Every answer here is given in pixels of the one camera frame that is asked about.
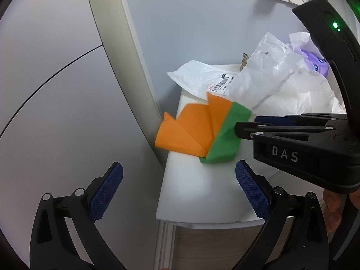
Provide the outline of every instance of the orange and green folded cloth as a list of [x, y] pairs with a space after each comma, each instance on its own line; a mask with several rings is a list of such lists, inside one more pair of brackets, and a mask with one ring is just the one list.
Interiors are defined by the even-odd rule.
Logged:
[[207, 102], [188, 103], [176, 120], [165, 112], [155, 146], [199, 156], [202, 163], [233, 160], [241, 142], [235, 135], [235, 124], [247, 122], [251, 111], [210, 93]]

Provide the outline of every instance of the light blue wall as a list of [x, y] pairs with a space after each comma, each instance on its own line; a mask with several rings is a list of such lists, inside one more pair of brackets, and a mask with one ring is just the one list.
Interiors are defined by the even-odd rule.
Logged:
[[305, 28], [278, 0], [127, 0], [162, 112], [176, 114], [181, 89], [166, 72], [190, 60], [238, 64], [266, 32], [283, 42]]

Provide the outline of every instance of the blue gripper pad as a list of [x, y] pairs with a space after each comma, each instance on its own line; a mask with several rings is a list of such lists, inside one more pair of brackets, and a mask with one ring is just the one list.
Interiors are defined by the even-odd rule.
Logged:
[[114, 197], [123, 177], [121, 164], [117, 164], [105, 178], [93, 198], [89, 202], [89, 219], [94, 223], [96, 220], [103, 218], [104, 213]]
[[255, 123], [271, 123], [273, 126], [294, 126], [294, 122], [289, 117], [266, 117], [258, 115]]
[[256, 182], [256, 175], [244, 160], [236, 164], [235, 175], [256, 215], [267, 221], [271, 215], [270, 200]]

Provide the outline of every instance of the wooden floor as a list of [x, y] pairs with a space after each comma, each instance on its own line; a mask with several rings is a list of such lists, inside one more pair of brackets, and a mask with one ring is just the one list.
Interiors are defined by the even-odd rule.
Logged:
[[[269, 261], [277, 258], [290, 231], [288, 219]], [[172, 270], [231, 270], [259, 233], [245, 229], [198, 230], [177, 227]]]

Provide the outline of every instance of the white cabinet door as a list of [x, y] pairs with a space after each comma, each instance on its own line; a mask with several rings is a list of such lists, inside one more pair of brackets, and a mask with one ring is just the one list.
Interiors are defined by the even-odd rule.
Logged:
[[13, 0], [0, 20], [0, 132], [41, 84], [100, 45], [88, 0]]
[[0, 138], [0, 227], [25, 262], [42, 194], [87, 187], [114, 161], [124, 179], [95, 225], [129, 270], [150, 270], [163, 169], [100, 47], [35, 93]]

